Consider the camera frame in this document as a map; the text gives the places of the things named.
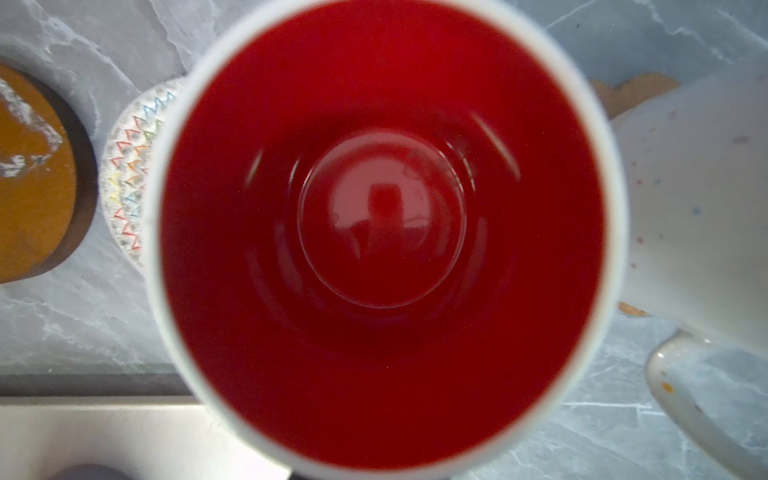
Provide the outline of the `red mug white handle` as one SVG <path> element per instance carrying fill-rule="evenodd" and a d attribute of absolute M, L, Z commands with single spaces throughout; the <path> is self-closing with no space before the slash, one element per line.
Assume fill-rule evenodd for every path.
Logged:
<path fill-rule="evenodd" d="M 265 1 L 197 63 L 143 203 L 194 395 L 307 479 L 443 479 L 580 379 L 627 265 L 591 85 L 503 1 Z"/>

